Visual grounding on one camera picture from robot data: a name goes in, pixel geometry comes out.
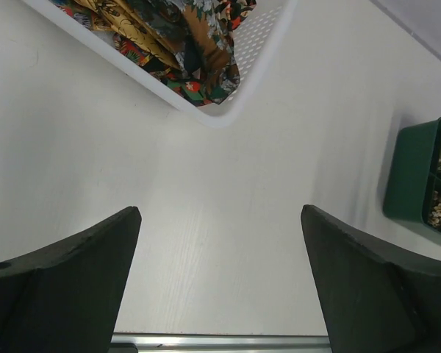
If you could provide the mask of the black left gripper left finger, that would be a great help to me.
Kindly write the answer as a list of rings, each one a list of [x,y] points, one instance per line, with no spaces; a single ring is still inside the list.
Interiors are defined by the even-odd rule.
[[[141,224],[127,207],[0,262],[0,352],[108,352]]]

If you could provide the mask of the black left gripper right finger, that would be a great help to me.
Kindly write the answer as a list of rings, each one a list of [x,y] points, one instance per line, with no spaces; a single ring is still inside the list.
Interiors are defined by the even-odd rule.
[[[333,352],[441,352],[441,261],[301,211]]]

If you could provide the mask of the orange grey floral tie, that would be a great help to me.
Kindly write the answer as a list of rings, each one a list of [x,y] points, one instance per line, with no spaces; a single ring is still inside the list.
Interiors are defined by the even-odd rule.
[[[240,85],[234,31],[256,8],[255,1],[149,1],[160,39],[178,66],[160,59],[143,66],[196,107],[221,104]]]

